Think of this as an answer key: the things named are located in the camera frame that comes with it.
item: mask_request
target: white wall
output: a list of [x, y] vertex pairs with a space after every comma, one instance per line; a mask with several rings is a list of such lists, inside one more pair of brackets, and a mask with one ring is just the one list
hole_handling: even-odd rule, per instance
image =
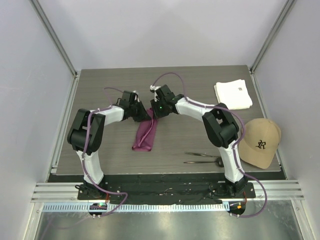
[[0, 2], [0, 235], [21, 240], [72, 76], [27, 0]]
[[252, 65], [286, 0], [40, 0], [76, 69]]
[[282, 130], [286, 172], [298, 179], [320, 239], [320, 1], [296, 1], [256, 72]]

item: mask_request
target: metal floor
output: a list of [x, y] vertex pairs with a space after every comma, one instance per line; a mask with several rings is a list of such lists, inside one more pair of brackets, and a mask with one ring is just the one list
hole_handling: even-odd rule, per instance
[[[245, 214], [256, 213], [263, 201], [248, 201]], [[269, 201], [259, 216], [238, 219], [225, 211], [114, 213], [101, 219], [86, 212], [43, 212], [36, 240], [302, 240], [291, 201]], [[51, 224], [45, 235], [44, 229]]]
[[[148, 67], [82, 70], [68, 122], [67, 133], [80, 108], [97, 109], [109, 105], [103, 93], [104, 87], [121, 90], [137, 90], [145, 108], [149, 108], [154, 97], [150, 85], [157, 77], [166, 72], [179, 73], [185, 80], [188, 97], [207, 104], [217, 104], [214, 91], [216, 82], [230, 82], [238, 79], [246, 81], [253, 106], [236, 112], [248, 122], [263, 118], [258, 97], [249, 74], [248, 67], [241, 66], [190, 66], [190, 67]], [[177, 95], [183, 93], [182, 84], [175, 75], [167, 75], [158, 82], [167, 84]], [[115, 103], [121, 93], [109, 91]], [[199, 156], [186, 155], [184, 152], [197, 152], [218, 155], [219, 151], [208, 140], [203, 123], [188, 116], [171, 114], [159, 120], [153, 149], [150, 152], [132, 151], [139, 123], [128, 119], [104, 128], [103, 140], [99, 149], [102, 171], [107, 175], [115, 174], [155, 174], [155, 173], [223, 173], [224, 169], [215, 164], [184, 164], [184, 161], [201, 161]], [[271, 166], [260, 169], [242, 162], [246, 172], [280, 171], [277, 158]], [[80, 160], [65, 138], [57, 175], [83, 175]]]

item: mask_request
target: embroidered logo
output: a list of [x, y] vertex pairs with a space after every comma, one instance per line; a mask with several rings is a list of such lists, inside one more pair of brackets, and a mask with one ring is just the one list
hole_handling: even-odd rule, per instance
[[265, 142], [265, 141], [262, 141], [262, 140], [260, 140], [259, 142], [258, 142], [258, 146], [256, 146], [257, 148], [260, 148], [260, 149], [266, 149], [265, 148], [265, 145], [266, 145], [267, 143]]

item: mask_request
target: ruler strip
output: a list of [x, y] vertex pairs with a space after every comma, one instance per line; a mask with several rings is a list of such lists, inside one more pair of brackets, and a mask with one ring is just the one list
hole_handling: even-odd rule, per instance
[[[44, 213], [68, 213], [68, 212], [88, 212], [93, 202], [48, 202], [43, 206]], [[107, 210], [90, 210], [90, 212], [108, 212], [114, 209], [116, 204], [108, 204]], [[152, 212], [217, 212], [229, 211], [229, 202], [222, 204], [205, 205], [121, 205], [118, 213], [152, 213]]]

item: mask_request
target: cap brim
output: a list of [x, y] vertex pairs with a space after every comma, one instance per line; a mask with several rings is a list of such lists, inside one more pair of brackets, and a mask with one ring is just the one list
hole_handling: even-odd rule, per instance
[[276, 152], [257, 152], [253, 150], [243, 139], [238, 147], [241, 160], [261, 169], [267, 169]]

